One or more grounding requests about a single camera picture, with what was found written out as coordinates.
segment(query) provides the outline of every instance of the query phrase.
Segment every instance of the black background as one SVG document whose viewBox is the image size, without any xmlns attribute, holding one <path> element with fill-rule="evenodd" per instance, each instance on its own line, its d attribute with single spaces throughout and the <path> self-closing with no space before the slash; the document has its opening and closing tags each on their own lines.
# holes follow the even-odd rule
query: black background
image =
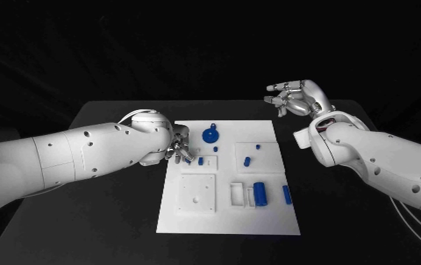
<svg viewBox="0 0 421 265">
<path fill-rule="evenodd" d="M 421 0 L 0 0 L 0 125 L 90 100 L 255 100 L 311 79 L 419 141 Z"/>
</svg>

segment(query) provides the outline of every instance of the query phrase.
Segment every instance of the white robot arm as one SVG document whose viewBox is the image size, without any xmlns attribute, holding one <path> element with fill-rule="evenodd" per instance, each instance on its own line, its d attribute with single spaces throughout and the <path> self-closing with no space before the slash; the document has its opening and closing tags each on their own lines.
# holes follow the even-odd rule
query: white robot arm
<svg viewBox="0 0 421 265">
<path fill-rule="evenodd" d="M 131 127 L 103 123 L 1 142 L 0 207 L 136 162 L 157 164 L 174 153 L 175 162 L 193 160 L 187 140 L 185 126 L 171 125 L 157 111 L 141 110 L 131 117 Z"/>
<path fill-rule="evenodd" d="M 371 132 L 363 122 L 335 111 L 322 90 L 309 80 L 266 87 L 279 91 L 265 102 L 275 104 L 278 116 L 286 110 L 308 115 L 309 126 L 294 133 L 299 148 L 311 147 L 318 162 L 353 169 L 371 187 L 405 204 L 421 208 L 421 145 L 383 132 Z"/>
</svg>

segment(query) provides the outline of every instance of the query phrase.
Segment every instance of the blue object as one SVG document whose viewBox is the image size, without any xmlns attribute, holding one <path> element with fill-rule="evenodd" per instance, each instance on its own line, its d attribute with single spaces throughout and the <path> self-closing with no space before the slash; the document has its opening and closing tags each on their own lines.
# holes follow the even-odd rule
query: blue object
<svg viewBox="0 0 421 265">
<path fill-rule="evenodd" d="M 216 131 L 216 125 L 214 125 L 214 123 L 210 124 L 210 128 L 207 128 L 203 131 L 201 138 L 203 138 L 203 141 L 207 142 L 207 143 L 213 143 L 214 141 L 217 141 L 219 133 Z"/>
<path fill-rule="evenodd" d="M 282 186 L 282 194 L 285 195 L 286 204 L 291 204 L 292 201 L 291 201 L 289 189 L 286 185 Z"/>
<path fill-rule="evenodd" d="M 265 184 L 262 182 L 253 183 L 252 191 L 256 206 L 266 206 L 268 200 L 265 199 Z"/>
<path fill-rule="evenodd" d="M 249 161 L 250 161 L 249 157 L 244 157 L 244 160 L 243 160 L 243 166 L 244 166 L 244 167 L 249 166 Z"/>
</svg>

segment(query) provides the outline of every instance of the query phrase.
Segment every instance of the cable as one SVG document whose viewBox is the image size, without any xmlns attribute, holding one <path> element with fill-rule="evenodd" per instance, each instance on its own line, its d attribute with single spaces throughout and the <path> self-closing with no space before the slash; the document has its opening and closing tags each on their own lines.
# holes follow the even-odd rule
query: cable
<svg viewBox="0 0 421 265">
<path fill-rule="evenodd" d="M 394 209 L 396 209 L 396 212 L 399 213 L 400 219 L 402 219 L 402 221 L 403 221 L 406 227 L 407 227 L 409 230 L 412 231 L 412 233 L 413 233 L 413 235 L 416 236 L 416 238 L 421 240 L 421 236 L 417 236 L 417 234 L 415 233 L 415 230 L 410 228 L 407 222 L 406 222 L 405 219 L 403 219 L 403 216 L 402 216 L 402 214 L 400 214 L 400 211 L 397 210 L 397 206 L 394 205 L 394 202 L 393 202 L 392 197 L 389 197 L 389 198 L 390 198 L 392 205 L 393 205 L 393 207 L 394 207 Z"/>
<path fill-rule="evenodd" d="M 141 112 L 148 112 L 148 111 L 152 111 L 151 109 L 138 109 L 138 110 L 133 110 L 131 111 L 120 119 L 120 121 L 118 121 L 118 124 L 122 123 L 125 121 L 125 119 L 129 118 L 129 116 L 135 115 L 136 113 L 141 113 Z"/>
<path fill-rule="evenodd" d="M 399 201 L 399 202 L 400 202 L 402 207 L 403 207 L 405 210 L 407 211 L 407 214 L 412 216 L 413 220 L 416 221 L 416 223 L 421 224 L 419 219 L 417 219 L 416 216 L 410 213 L 410 211 L 409 211 L 407 207 L 403 205 L 402 201 Z"/>
</svg>

